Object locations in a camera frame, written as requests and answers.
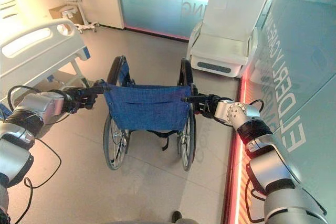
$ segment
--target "wheelchair armrest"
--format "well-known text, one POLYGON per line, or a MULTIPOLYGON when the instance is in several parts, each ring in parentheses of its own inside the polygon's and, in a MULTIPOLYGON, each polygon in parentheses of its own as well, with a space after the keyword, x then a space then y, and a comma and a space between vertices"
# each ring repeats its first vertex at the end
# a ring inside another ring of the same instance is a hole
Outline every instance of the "wheelchair armrest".
POLYGON ((247 63, 242 66, 241 70, 239 71, 238 75, 236 76, 237 78, 241 78, 244 74, 244 71, 246 70, 246 68, 249 66, 250 62, 253 60, 254 55, 257 51, 257 47, 258 47, 258 34, 261 32, 261 28, 259 27, 255 27, 253 29, 252 35, 249 38, 248 41, 248 51, 247 51, 247 63))
POLYGON ((203 20, 199 21, 191 32, 189 42, 188 42, 188 50, 187 50, 187 56, 186 56, 187 59, 190 59, 191 49, 193 45, 195 44, 198 36, 200 35, 202 23, 203 23, 203 20))

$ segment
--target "wheelchair wheel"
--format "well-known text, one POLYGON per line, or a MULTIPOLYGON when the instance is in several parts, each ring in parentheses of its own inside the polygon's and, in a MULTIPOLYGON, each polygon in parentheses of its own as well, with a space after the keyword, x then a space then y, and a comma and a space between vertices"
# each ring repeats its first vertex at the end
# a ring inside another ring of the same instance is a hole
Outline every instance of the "wheelchair wheel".
POLYGON ((130 132, 117 127, 110 114, 107 115, 104 127, 103 148, 105 160, 110 169, 120 167, 127 152, 130 132))
POLYGON ((187 172, 190 170, 191 164, 194 161, 196 151, 196 124, 193 110, 189 111, 188 120, 184 129, 178 133, 178 140, 183 169, 187 172))

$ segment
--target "white chair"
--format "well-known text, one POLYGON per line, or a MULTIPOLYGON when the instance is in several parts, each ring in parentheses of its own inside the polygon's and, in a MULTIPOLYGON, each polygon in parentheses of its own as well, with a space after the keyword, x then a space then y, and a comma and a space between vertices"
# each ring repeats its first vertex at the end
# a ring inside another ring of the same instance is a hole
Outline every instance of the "white chair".
MULTIPOLYGON (((54 19, 6 40, 0 44, 0 103, 8 107, 7 91, 11 87, 33 87, 70 62, 76 75, 64 86, 76 80, 81 80, 84 86, 88 86, 75 61, 77 57, 87 60, 90 54, 79 31, 68 19, 54 19)), ((14 90, 12 99, 25 91, 14 90)))
POLYGON ((209 0, 191 33, 187 58, 195 69, 241 77, 258 45, 258 17, 266 0, 209 0))

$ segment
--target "cardboard box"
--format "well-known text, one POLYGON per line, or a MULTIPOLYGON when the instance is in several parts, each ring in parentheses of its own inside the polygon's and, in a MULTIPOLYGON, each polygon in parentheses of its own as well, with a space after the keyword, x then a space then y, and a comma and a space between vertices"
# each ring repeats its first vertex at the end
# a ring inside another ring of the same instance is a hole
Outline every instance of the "cardboard box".
POLYGON ((63 18, 63 13, 67 12, 70 9, 76 9, 76 13, 71 13, 67 15, 67 19, 71 20, 74 24, 84 25, 82 16, 80 15, 80 11, 76 5, 61 5, 49 10, 49 13, 53 19, 63 18))

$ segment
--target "hospital bed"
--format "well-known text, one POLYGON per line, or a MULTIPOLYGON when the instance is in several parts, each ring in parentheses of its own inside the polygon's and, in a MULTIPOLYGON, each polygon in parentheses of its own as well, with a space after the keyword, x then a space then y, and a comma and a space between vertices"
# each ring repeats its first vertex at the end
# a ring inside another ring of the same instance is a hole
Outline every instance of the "hospital bed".
MULTIPOLYGON (((88 81, 81 73, 76 58, 88 60, 90 54, 80 38, 79 31, 67 19, 55 19, 36 25, 2 42, 0 103, 8 106, 7 92, 11 87, 33 87, 68 63, 72 64, 76 74, 62 87, 71 85, 76 80, 88 87, 88 81)), ((13 90, 12 100, 25 91, 22 88, 13 90)))

